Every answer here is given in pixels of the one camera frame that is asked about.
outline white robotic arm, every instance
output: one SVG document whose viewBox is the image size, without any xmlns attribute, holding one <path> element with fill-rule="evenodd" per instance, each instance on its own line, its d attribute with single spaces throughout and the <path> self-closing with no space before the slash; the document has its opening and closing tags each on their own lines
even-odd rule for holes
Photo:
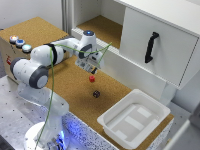
<svg viewBox="0 0 200 150">
<path fill-rule="evenodd" d="M 103 64 L 103 60 L 101 61 L 103 54 L 97 51 L 96 36 L 92 31 L 84 31 L 80 41 L 70 37 L 36 47 L 30 54 L 30 60 L 16 58 L 11 63 L 11 72 L 14 77 L 20 81 L 17 90 L 19 96 L 31 103 L 49 108 L 52 91 L 44 86 L 48 81 L 48 69 L 46 67 L 51 65 L 50 53 L 52 53 L 52 62 L 53 65 L 55 65 L 63 60 L 66 51 L 71 55 L 77 56 L 76 65 L 82 69 L 91 72 L 95 67 L 92 71 L 93 74 L 96 72 L 97 68 L 100 68 Z M 49 143 L 52 143 L 53 141 L 53 145 L 56 145 L 55 139 L 62 131 L 61 117 L 68 113 L 68 111 L 68 103 L 62 97 L 53 93 L 49 119 L 39 141 L 39 148 L 41 150 L 49 150 L 51 147 L 54 147 L 49 146 Z M 41 130 L 33 139 L 34 142 L 31 141 L 32 144 L 36 144 L 35 140 L 38 139 L 40 133 Z M 25 150 L 31 146 L 30 142 L 26 142 Z"/>
</svg>

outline black handle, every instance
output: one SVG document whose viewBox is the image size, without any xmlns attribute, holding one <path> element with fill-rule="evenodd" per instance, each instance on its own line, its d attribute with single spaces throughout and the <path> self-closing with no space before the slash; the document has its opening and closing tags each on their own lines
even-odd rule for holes
<svg viewBox="0 0 200 150">
<path fill-rule="evenodd" d="M 152 52 L 152 48 L 153 48 L 153 44 L 154 44 L 154 39 L 156 39 L 157 37 L 159 37 L 159 34 L 156 32 L 153 32 L 151 38 L 149 39 L 147 52 L 146 52 L 146 56 L 145 56 L 146 64 L 153 60 L 153 57 L 151 56 L 151 52 Z"/>
</svg>

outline brown box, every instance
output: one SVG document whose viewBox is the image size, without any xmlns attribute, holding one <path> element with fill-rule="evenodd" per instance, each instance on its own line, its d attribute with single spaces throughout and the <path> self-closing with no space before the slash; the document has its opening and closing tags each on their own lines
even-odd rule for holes
<svg viewBox="0 0 200 150">
<path fill-rule="evenodd" d="M 32 48 L 50 43 L 61 39 L 68 34 L 45 20 L 36 17 L 25 22 L 19 23 L 5 30 L 0 31 L 0 51 L 4 62 L 6 74 L 16 81 L 10 71 L 10 63 L 16 57 L 24 57 L 30 59 L 30 54 L 25 54 L 15 45 L 10 44 L 10 36 L 17 35 L 19 39 L 25 40 L 26 44 Z M 69 53 L 65 53 L 64 59 L 69 57 Z"/>
</svg>

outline cabinet compartment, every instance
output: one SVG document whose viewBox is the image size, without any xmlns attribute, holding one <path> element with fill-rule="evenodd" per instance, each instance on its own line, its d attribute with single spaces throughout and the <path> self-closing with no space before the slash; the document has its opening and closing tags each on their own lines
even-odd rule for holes
<svg viewBox="0 0 200 150">
<path fill-rule="evenodd" d="M 125 6 L 113 0 L 73 0 L 72 28 L 92 30 L 97 38 L 119 49 Z"/>
<path fill-rule="evenodd" d="M 148 42 L 154 40 L 151 56 L 145 63 Z M 127 8 L 124 19 L 120 54 L 154 74 L 179 86 L 187 69 L 198 38 L 154 18 Z"/>
</svg>

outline white plastic bin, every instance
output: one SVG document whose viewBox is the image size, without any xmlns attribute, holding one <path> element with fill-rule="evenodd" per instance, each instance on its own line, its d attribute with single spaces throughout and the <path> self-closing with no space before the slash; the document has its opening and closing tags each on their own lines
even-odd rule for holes
<svg viewBox="0 0 200 150">
<path fill-rule="evenodd" d="M 122 147 L 136 149 L 169 113 L 169 108 L 152 97 L 133 90 L 97 120 Z"/>
</svg>

